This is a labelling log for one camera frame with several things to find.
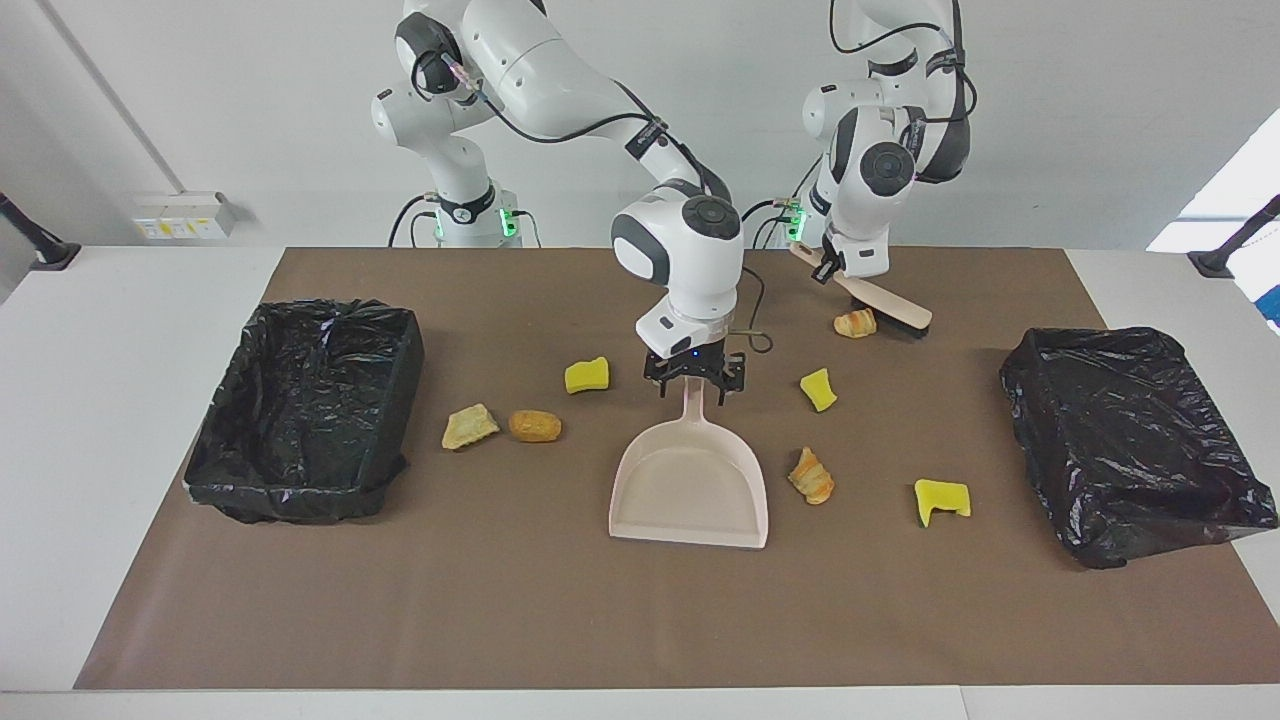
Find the bin lined with black bag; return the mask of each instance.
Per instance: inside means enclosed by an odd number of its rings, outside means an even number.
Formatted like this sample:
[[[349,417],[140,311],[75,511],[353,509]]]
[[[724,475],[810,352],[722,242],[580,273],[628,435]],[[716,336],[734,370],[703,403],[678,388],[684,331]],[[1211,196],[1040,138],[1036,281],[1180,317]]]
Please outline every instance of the bin lined with black bag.
[[[422,338],[378,301],[259,305],[200,429],[183,482],[242,523],[335,523],[381,510],[404,468]]]
[[[1270,488],[1167,334],[1030,329],[1000,377],[1032,487],[1082,565],[1276,528]]]

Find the yellow object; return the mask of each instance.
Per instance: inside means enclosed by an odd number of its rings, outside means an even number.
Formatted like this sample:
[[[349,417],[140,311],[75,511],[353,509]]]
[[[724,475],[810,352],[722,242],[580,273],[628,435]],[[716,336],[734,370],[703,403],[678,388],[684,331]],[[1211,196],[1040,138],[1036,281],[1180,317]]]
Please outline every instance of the yellow object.
[[[507,429],[520,442],[556,442],[561,428],[559,418],[541,410],[518,410],[507,421]]]
[[[489,409],[483,402],[477,402],[449,415],[449,424],[444,428],[444,439],[440,441],[440,447],[461,450],[497,432],[500,430],[493,415],[489,414]]]
[[[876,313],[870,307],[836,316],[836,332],[858,340],[876,333]]]
[[[920,523],[929,527],[929,515],[934,510],[952,510],[961,518],[973,514],[969,505],[969,486],[961,483],[943,483],[920,478],[915,480],[915,503],[920,509]]]
[[[564,369],[564,391],[570,395],[584,389],[609,389],[609,361],[596,357],[589,363],[573,363]]]
[[[818,413],[831,407],[836,402],[836,393],[831,392],[831,377],[823,368],[800,378],[800,389],[813,401],[813,409]]]
[[[831,473],[808,447],[800,451],[800,462],[796,462],[796,469],[787,474],[787,479],[809,505],[827,502],[831,491],[836,489],[836,480],[831,479]]]

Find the robotic arm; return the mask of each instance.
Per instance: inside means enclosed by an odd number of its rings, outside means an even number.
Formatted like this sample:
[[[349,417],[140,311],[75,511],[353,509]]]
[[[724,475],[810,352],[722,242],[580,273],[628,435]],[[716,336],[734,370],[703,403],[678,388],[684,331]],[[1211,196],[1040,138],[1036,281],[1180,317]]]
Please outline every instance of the robotic arm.
[[[911,187],[955,178],[969,156],[959,0],[856,5],[859,45],[841,51],[865,53],[867,79],[824,85],[804,104],[805,129],[827,147],[801,200],[806,215],[823,218],[806,223],[800,238],[822,247],[813,273],[822,283],[836,272],[887,272],[890,224]]]
[[[374,122],[426,159],[449,218],[444,241],[468,224],[494,227],[486,218],[502,210],[479,147],[453,132],[497,117],[534,142],[609,138],[658,181],[612,227],[622,266],[667,290],[636,322],[650,351],[645,375],[663,388],[680,375],[707,378],[722,402],[742,389],[745,357],[724,354],[744,247],[724,183],[635,95],[579,58],[536,0],[407,0],[396,38],[410,81],[378,96]]]

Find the brown table surface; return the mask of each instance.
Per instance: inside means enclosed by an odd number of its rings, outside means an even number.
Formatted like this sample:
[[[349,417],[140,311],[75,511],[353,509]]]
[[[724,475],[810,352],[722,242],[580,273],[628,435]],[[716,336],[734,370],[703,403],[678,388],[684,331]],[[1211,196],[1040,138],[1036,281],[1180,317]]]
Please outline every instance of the brown table surface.
[[[1027,484],[997,369],[1029,327],[1102,327],[1061,251],[895,250],[881,282],[934,310],[924,341],[841,338],[838,288],[783,252],[748,265],[777,348],[709,414],[764,469],[763,551],[608,537],[623,448],[680,410],[632,332],[660,291],[611,252],[287,251],[266,300],[417,313],[411,466],[381,515],[335,527],[241,525],[175,480],[77,687],[1280,682],[1280,628],[1230,546],[1085,571]],[[613,387],[567,396],[563,369],[596,355]],[[840,401],[819,415],[799,378],[822,366]],[[474,402],[554,411],[564,434],[442,450]],[[803,445],[837,482],[819,507],[786,480]],[[922,477],[968,483],[973,516],[922,529]]]

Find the yellow sponge piece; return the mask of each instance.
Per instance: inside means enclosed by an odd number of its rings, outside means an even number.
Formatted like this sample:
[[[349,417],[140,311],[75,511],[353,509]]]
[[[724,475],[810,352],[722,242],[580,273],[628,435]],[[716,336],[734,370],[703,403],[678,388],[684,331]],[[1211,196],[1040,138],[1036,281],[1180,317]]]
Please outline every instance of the yellow sponge piece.
[[[564,391],[570,395],[584,389],[609,389],[609,361],[596,357],[573,363],[564,369]]]
[[[934,510],[954,510],[956,515],[968,518],[973,514],[969,505],[969,486],[943,483],[940,480],[915,480],[915,505],[920,510],[920,523],[929,527],[929,516]]]
[[[836,404],[836,393],[831,392],[831,377],[826,368],[800,378],[800,389],[809,396],[813,409],[818,413]]]

